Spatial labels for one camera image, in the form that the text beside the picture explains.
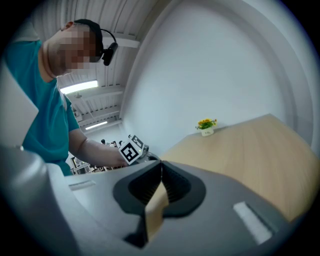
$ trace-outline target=ceiling light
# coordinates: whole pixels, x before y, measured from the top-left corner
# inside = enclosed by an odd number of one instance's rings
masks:
[[[60,91],[63,94],[71,94],[77,91],[81,91],[81,90],[85,90],[85,89],[89,89],[89,88],[93,88],[93,87],[98,87],[98,81],[97,80],[93,80],[93,81],[89,81],[89,82],[82,82],[82,83],[77,83],[71,86],[67,86],[64,87],[62,89],[60,89]]]
[[[97,127],[97,126],[102,126],[102,125],[104,125],[104,124],[106,124],[106,123],[108,123],[108,122],[107,122],[107,121],[101,122],[101,123],[98,123],[98,124],[89,126],[89,127],[85,128],[85,129],[86,129],[86,130],[89,130],[89,129],[94,128],[94,127]]]

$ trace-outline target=wooden table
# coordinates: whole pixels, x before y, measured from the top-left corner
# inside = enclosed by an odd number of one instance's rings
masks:
[[[188,135],[160,157],[236,179],[287,219],[305,213],[320,184],[320,160],[291,128],[271,114]]]

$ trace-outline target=hand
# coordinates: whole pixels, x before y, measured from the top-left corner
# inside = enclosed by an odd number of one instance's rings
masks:
[[[128,164],[117,147],[108,147],[107,162],[109,167],[127,167]]]

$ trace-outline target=headset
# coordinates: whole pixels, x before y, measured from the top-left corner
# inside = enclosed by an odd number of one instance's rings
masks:
[[[109,33],[109,34],[112,36],[113,40],[114,40],[114,42],[113,42],[112,44],[110,44],[110,46],[108,47],[108,49],[103,49],[103,50],[102,50],[102,54],[103,54],[103,55],[102,55],[103,64],[104,64],[105,66],[109,66],[109,64],[111,63],[111,61],[112,61],[112,59],[113,59],[113,57],[114,57],[114,55],[115,55],[115,53],[116,53],[116,50],[117,50],[117,48],[118,48],[117,40],[116,40],[116,38],[114,37],[114,35],[113,35],[111,32],[109,32],[108,30],[102,29],[102,28],[100,28],[100,30]]]

